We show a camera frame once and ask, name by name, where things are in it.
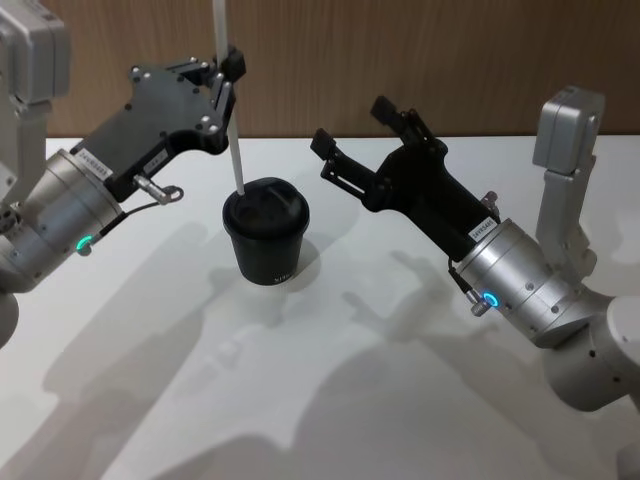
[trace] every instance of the wooden wall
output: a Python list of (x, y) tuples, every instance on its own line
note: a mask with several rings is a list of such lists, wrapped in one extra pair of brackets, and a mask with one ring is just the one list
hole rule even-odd
[[(52, 135), (84, 135), (129, 97), (128, 69), (210, 57), (211, 0), (43, 0), (73, 39)], [(640, 1), (228, 0), (245, 53), (243, 136), (385, 134), (381, 93), (438, 134), (535, 131), (566, 84), (607, 95), (605, 132), (640, 133)]]

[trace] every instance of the blue led light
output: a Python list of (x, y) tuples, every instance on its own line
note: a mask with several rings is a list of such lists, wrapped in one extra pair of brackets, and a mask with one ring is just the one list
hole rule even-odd
[(92, 238), (93, 238), (93, 235), (85, 235), (84, 237), (82, 237), (80, 241), (76, 244), (76, 250), (78, 251), (82, 250), (82, 247), (84, 247), (87, 243), (91, 242)]
[(498, 297), (496, 297), (493, 293), (484, 292), (482, 296), (487, 301), (487, 303), (491, 305), (493, 308), (497, 308), (498, 305), (500, 305), (500, 301), (498, 300)]

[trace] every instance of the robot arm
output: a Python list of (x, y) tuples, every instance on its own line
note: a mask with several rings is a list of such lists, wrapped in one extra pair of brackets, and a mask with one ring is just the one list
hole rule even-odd
[(69, 89), (69, 65), (60, 20), (36, 1), (0, 0), (0, 207), (23, 201), (44, 174), (46, 119)]
[[(244, 73), (233, 48), (220, 65), (191, 58), (166, 68), (134, 66), (131, 100), (70, 152), (45, 162), (50, 100), (68, 88), (69, 40), (37, 1), (0, 0), (3, 321), (14, 316), (6, 313), (13, 302), (5, 308), (10, 294), (32, 290), (74, 251), (89, 254), (132, 213), (182, 198), (179, 187), (160, 187), (152, 177), (185, 150), (226, 149), (233, 83)], [(123, 212), (119, 204), (138, 189), (153, 202)]]
[[(451, 178), (443, 164), (446, 147), (414, 111), (398, 114), (385, 99), (376, 101), (372, 113), (404, 145), (375, 173), (346, 157), (324, 130), (311, 145), (325, 160), (323, 178), (369, 210), (405, 214), (449, 256), (449, 273), (473, 303), (474, 315), (494, 308), (545, 349), (548, 382), (581, 411), (625, 395), (639, 404), (640, 393), (640, 297), (611, 298), (581, 283), (596, 262), (579, 218), (603, 110), (601, 95), (575, 87), (542, 110), (533, 158), (547, 169), (539, 243), (510, 219), (500, 222), (495, 194), (478, 201)], [(640, 478), (639, 450), (620, 456), (621, 478)]]

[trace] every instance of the green led light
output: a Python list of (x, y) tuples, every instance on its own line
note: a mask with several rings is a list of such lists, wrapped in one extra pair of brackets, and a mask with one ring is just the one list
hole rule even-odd
[(93, 238), (93, 235), (85, 235), (84, 237), (82, 237), (78, 243), (76, 243), (76, 250), (82, 250), (82, 247), (84, 247), (87, 243), (91, 242), (91, 239)]

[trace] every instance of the metal bolt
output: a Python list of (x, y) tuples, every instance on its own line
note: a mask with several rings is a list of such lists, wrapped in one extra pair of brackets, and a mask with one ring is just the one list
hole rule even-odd
[(475, 303), (471, 306), (471, 313), (474, 317), (481, 317), (485, 313), (487, 313), (491, 309), (491, 305), (489, 305), (485, 300), (481, 300), (478, 303)]

